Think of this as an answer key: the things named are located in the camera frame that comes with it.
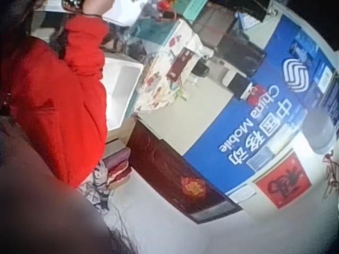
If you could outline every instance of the blue sign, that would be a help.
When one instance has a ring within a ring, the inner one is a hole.
[[[272,160],[280,135],[298,130],[307,109],[321,103],[334,72],[317,44],[286,16],[265,52],[266,59],[251,78],[264,89],[258,102],[231,99],[184,155],[223,193]]]

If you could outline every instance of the black device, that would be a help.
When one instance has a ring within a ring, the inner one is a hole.
[[[81,12],[85,0],[61,0],[62,7],[70,12]]]
[[[247,13],[261,22],[264,20],[270,4],[270,0],[211,0],[211,2],[234,12]]]
[[[219,42],[216,56],[252,77],[263,63],[266,52],[249,41],[241,30],[225,34]]]
[[[231,80],[231,82],[227,86],[227,89],[229,89],[233,93],[234,98],[237,98],[238,100],[240,100],[242,95],[248,89],[248,86],[250,85],[250,83],[251,82],[247,78],[243,77],[239,73],[236,73],[234,78]]]
[[[205,62],[201,59],[197,62],[197,64],[193,67],[193,70],[191,71],[191,73],[201,78],[205,78],[209,72],[210,68],[206,66]]]

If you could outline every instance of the red poster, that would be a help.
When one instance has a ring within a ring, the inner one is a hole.
[[[256,185],[277,208],[281,208],[304,193],[311,182],[293,152],[273,171],[257,181]]]

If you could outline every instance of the poster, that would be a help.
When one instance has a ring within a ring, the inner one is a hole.
[[[277,208],[282,208],[303,194],[311,186],[311,182],[293,152],[258,180],[256,185]]]
[[[242,201],[253,197],[255,194],[255,190],[248,184],[242,184],[238,186],[235,190],[226,193],[226,195],[236,204],[239,204]]]
[[[300,130],[307,111],[324,107],[322,101],[332,87],[334,67],[312,38],[286,16],[264,51],[265,60],[249,78],[263,88],[258,102],[232,98],[184,154],[223,193],[267,165],[285,145],[282,140],[289,142]],[[328,106],[334,108],[335,103],[331,99]]]

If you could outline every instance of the hand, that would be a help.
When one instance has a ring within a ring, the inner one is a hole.
[[[114,0],[85,0],[83,13],[88,15],[103,15],[112,8]]]

